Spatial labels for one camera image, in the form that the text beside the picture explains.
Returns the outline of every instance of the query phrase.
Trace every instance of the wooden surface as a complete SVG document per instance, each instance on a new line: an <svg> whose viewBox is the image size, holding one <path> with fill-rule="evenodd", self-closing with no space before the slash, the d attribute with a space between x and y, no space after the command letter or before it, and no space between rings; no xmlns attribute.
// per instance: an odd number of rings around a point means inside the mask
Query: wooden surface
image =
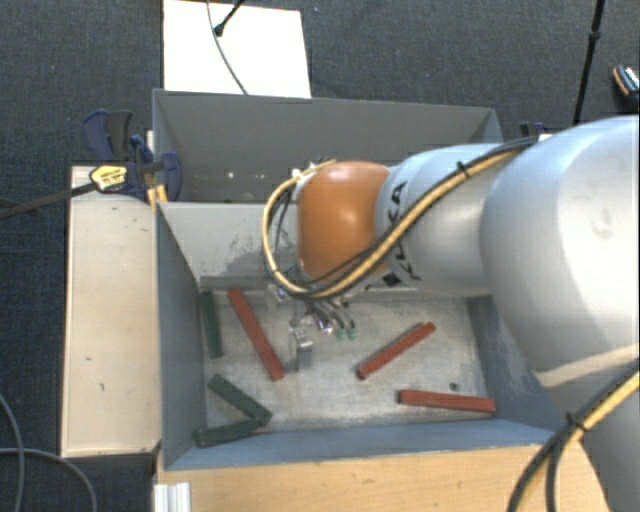
<svg viewBox="0 0 640 512"><path fill-rule="evenodd" d="M158 483L191 483L193 512L503 511L537 446L277 466L164 472ZM562 511L606 511L580 445L563 459ZM537 485L522 511L544 511Z"/></svg>
<svg viewBox="0 0 640 512"><path fill-rule="evenodd" d="M74 167L74 186L93 167ZM92 192L70 206L60 452L152 451L159 355L149 205Z"/></svg>

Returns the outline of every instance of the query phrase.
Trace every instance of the wooden table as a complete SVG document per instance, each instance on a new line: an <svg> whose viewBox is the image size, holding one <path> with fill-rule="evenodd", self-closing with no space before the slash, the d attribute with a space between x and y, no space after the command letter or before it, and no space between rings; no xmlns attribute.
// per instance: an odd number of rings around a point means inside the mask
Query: wooden table
<svg viewBox="0 0 640 512"><path fill-rule="evenodd" d="M193 512L503 511L538 446L351 459L304 464L164 472L157 482L189 482ZM608 510L580 445L558 475L562 511ZM545 511L538 482L522 511Z"/></svg>

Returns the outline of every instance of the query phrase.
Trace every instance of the yellow cable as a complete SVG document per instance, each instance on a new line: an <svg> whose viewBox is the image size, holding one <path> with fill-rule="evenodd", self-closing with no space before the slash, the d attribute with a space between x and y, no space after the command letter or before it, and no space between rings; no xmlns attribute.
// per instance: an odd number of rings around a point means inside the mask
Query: yellow cable
<svg viewBox="0 0 640 512"><path fill-rule="evenodd" d="M315 167L310 167L309 169L301 172L299 175L294 176L293 178L288 179L284 183L282 183L278 188L274 190L274 192L269 197L267 204L264 207L264 211L262 213L262 250L264 252L265 259L267 261L267 266L273 273L274 278L280 284L285 285L290 290L294 290L295 292L305 293L308 290L306 288L302 288L297 286L296 284L290 282L282 273L278 270L278 265L276 264L275 257L273 252L271 251L271 246L269 245L269 217L271 216L271 211L278 200L278 198L286 192L288 189L294 187L302 178L306 178L312 174L317 173L318 171L333 165L336 163L336 160L329 160L327 162L323 162L320 165Z"/></svg>
<svg viewBox="0 0 640 512"><path fill-rule="evenodd" d="M591 430L598 423L600 423L604 418L606 418L616 407L618 407L622 402L624 402L627 398L629 398L633 393L638 391L640 388L640 373L635 372L633 375L629 376L627 380L625 380L620 387L618 387L614 392L612 392L609 396L607 396L604 400L599 402L582 421L582 425L585 430ZM578 441L580 441L585 434L585 430L577 429L575 430L566 444L562 449L562 453L569 449L569 447ZM536 468L534 473L531 475L527 483L527 487L525 491L522 493L522 501L520 502L520 507L522 508L523 504L526 502L527 497L530 495L531 491L535 487L535 484L539 482L544 473L546 472L547 465L549 463L549 459L551 458L551 454L553 452L549 452L540 465Z"/></svg>
<svg viewBox="0 0 640 512"><path fill-rule="evenodd" d="M280 284L285 289L292 291L294 293L308 294L308 297L312 299L321 299L321 298L325 298L325 297L334 295L336 293L339 293L349 288L351 285L357 282L358 279L364 276L369 270L377 266L380 263L380 260L382 260L382 258L384 257L384 254L400 239L400 237L411 227L411 225L414 222L416 222L418 218L438 199L444 197L446 194L448 194L455 188L462 185L462 183L464 183L471 177L492 167L493 165L495 165L496 163L502 160L511 158L512 156L514 156L519 152L520 151L518 150L513 150L513 151L505 152L505 153L493 156L491 158L488 158L487 160L484 160L478 163L477 165L467 168L466 173L456 174L451 179L447 180L446 182L442 183L441 185L433 189L430 193L424 196L417 204L415 204L412 207L409 214L404 219L402 219L396 226L394 226L394 228L389 233L389 235L387 235L387 237L382 242L382 244L374 252L372 252L367 257L367 259L365 259L360 264L358 264L354 269L352 269L349 272L348 275L344 276L337 283L334 283L329 288L322 291L318 291L316 293L313 293L313 288L304 288L291 282L289 279L287 279L285 275L283 275L280 272L276 264L273 252L271 251L271 246L269 243L269 217L271 215L271 211L275 206L277 199L288 189L295 186L298 183L298 181L300 181L302 178L309 176L310 174L314 174L324 167L332 165L333 163L335 163L335 160L325 162L317 167L307 169L300 175L294 176L293 178L290 178L289 180L282 183L278 188L276 188L276 190L271 194L271 196L269 197L269 200L267 201L267 204L265 206L264 213L262 216L262 248L264 251L267 266L269 267L269 270L271 271L273 278L278 282L278 284Z"/></svg>
<svg viewBox="0 0 640 512"><path fill-rule="evenodd" d="M509 151L507 153L502 153L500 155L496 155L494 157L488 158L480 162L479 164L470 167L467 169L467 173L459 173L454 175L451 179L442 183L440 186L433 189L430 193L424 196L416 205L411 209L409 214L402 219L389 233L389 235L385 238L385 240L380 244L371 255L364 260L358 267L356 267L352 272L350 272L347 276L342 278L340 281L335 283L333 286L327 288L326 290L322 290L316 294L312 294L312 298L323 298L330 295L333 295L337 292L340 292L353 283L355 283L358 279L360 279L366 272L370 269L378 265L380 260L384 257L385 253L400 239L400 237L411 227L411 225L416 222L420 216L438 199L444 197L449 192L454 190L455 188L462 185L465 181L470 179L472 176L479 174L480 172L492 167L496 163L511 157L517 153L517 151Z"/></svg>

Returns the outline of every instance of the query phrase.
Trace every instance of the wooden stick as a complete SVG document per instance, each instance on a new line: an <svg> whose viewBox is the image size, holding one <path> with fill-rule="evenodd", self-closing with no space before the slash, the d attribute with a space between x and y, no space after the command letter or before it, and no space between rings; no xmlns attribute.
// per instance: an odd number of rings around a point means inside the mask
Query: wooden stick
<svg viewBox="0 0 640 512"><path fill-rule="evenodd" d="M369 375L378 371L384 365L398 357L405 350L413 347L416 343L429 336L429 334L435 330L436 327L431 322L420 325L409 334L403 336L391 346L387 347L382 352L378 353L361 365L356 371L356 375L360 380L366 379Z"/></svg>
<svg viewBox="0 0 640 512"><path fill-rule="evenodd" d="M284 377L284 367L273 350L271 343L269 343L267 335L258 323L258 319L253 314L253 310L251 309L251 306L249 306L242 290L239 288L232 288L227 291L227 297L229 297L229 302L231 302L233 309L236 311L236 314L238 315L244 330L247 332L251 343L253 343L256 352L258 352L260 359L262 359L262 364L264 364L267 372L269 372L271 380L276 381Z"/></svg>
<svg viewBox="0 0 640 512"><path fill-rule="evenodd" d="M438 409L454 409L457 411L487 412L490 414L496 412L496 402L492 398L432 393L431 391L417 391L415 389L400 390L398 392L398 403L436 407Z"/></svg>

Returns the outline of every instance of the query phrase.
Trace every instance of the white paper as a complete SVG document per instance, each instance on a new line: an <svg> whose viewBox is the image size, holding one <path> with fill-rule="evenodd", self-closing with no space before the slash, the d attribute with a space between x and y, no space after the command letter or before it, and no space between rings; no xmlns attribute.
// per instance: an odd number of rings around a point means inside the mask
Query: white paper
<svg viewBox="0 0 640 512"><path fill-rule="evenodd" d="M231 7L211 3L214 27ZM242 6L219 41L249 94L311 97L298 11ZM242 93L216 48L204 2L164 0L164 88Z"/></svg>

